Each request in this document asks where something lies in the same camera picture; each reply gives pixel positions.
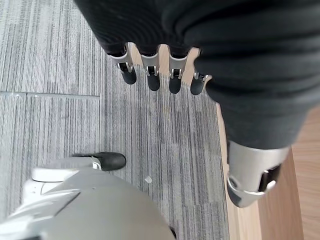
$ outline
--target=wooden floor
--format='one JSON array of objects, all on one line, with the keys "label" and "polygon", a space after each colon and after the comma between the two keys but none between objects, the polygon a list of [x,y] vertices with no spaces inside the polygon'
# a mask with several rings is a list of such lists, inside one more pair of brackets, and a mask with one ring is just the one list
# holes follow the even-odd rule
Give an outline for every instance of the wooden floor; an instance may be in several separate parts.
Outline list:
[{"label": "wooden floor", "polygon": [[312,110],[292,147],[304,240],[320,239],[320,107]]},{"label": "wooden floor", "polygon": [[[131,48],[133,61],[137,64],[141,64],[140,55],[135,47]],[[183,81],[190,84],[193,73],[193,60],[197,57],[198,51],[196,49],[192,49],[189,54],[188,62],[186,65],[185,73],[183,75]],[[162,74],[169,74],[169,60],[168,60],[168,50],[165,46],[161,46],[160,48],[160,72]],[[224,164],[224,174],[228,173],[228,165],[227,165],[227,146],[223,144],[226,142],[226,136],[224,132],[224,123],[221,115],[219,116],[219,131],[220,131],[220,141],[221,141],[221,151],[222,151],[222,159]],[[308,179],[304,178],[304,175],[307,174],[308,168],[312,168],[312,163],[308,164],[306,168],[303,166],[306,165],[304,162],[304,149],[307,149],[309,141],[307,139],[307,133],[302,133],[300,137],[300,141],[302,141],[302,145],[295,145],[292,151],[290,152],[286,162],[283,164],[281,177],[279,178],[279,182],[275,189],[270,191],[268,195],[260,200],[259,202],[254,203],[253,205],[247,208],[237,208],[235,207],[229,198],[227,197],[227,210],[228,210],[228,222],[229,222],[229,234],[231,240],[303,240],[304,239],[304,231],[308,231],[308,229],[312,229],[312,233],[310,233],[310,237],[308,237],[309,233],[307,233],[306,240],[314,240],[313,238],[315,234],[319,235],[319,232],[316,233],[314,228],[320,229],[320,226],[316,223],[319,223],[319,219],[316,216],[320,216],[318,213],[312,215],[312,208],[304,206],[302,207],[302,218],[300,211],[300,201],[299,194],[305,194],[306,191],[311,191],[312,193],[319,194],[318,184],[319,174],[310,176]],[[314,148],[317,146],[320,150],[320,135],[314,136],[314,139],[317,139],[317,144],[312,145]],[[317,159],[316,152],[313,152],[313,163]],[[297,171],[297,177],[302,182],[299,182],[297,185],[296,172],[295,172],[295,164],[298,168],[302,168],[303,170]],[[313,169],[314,173],[319,173],[320,170]],[[312,182],[311,186],[305,188],[304,184]],[[302,196],[302,203],[308,202],[308,199],[305,199]]]}]

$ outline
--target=floor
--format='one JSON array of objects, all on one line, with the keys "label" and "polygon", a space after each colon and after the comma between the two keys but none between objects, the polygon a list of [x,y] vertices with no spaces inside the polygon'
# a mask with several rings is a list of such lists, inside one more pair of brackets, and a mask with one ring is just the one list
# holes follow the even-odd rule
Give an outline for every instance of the floor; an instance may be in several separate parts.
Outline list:
[{"label": "floor", "polygon": [[313,109],[292,147],[304,240],[320,236],[320,107]]},{"label": "floor", "polygon": [[[73,153],[127,157],[115,175],[148,193],[178,239],[229,240],[216,104],[168,77],[129,86],[71,1],[0,2],[0,221],[31,169]],[[152,183],[145,178],[150,176]]]}]

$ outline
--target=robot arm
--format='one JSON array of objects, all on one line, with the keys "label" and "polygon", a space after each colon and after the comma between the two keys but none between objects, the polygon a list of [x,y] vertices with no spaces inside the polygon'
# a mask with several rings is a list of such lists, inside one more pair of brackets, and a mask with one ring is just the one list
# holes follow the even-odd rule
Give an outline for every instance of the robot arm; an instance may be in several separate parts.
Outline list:
[{"label": "robot arm", "polygon": [[288,148],[320,102],[320,3],[309,0],[74,0],[124,81],[136,82],[136,44],[152,91],[158,46],[169,48],[177,94],[191,47],[191,84],[220,104],[227,138],[229,197],[246,207],[275,186]]}]

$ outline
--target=robotic hand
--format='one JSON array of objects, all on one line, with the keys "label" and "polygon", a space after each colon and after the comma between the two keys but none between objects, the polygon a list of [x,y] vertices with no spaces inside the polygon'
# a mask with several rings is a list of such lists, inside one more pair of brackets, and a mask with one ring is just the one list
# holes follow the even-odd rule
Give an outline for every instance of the robotic hand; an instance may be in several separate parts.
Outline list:
[{"label": "robotic hand", "polygon": [[125,165],[123,155],[103,152],[35,168],[0,240],[174,240],[148,195],[102,171]]},{"label": "robotic hand", "polygon": [[74,0],[127,84],[136,44],[152,91],[159,45],[169,48],[169,90],[200,49],[190,90],[206,84],[229,141],[229,197],[246,207],[273,188],[308,111],[320,101],[320,2],[314,0]]}]

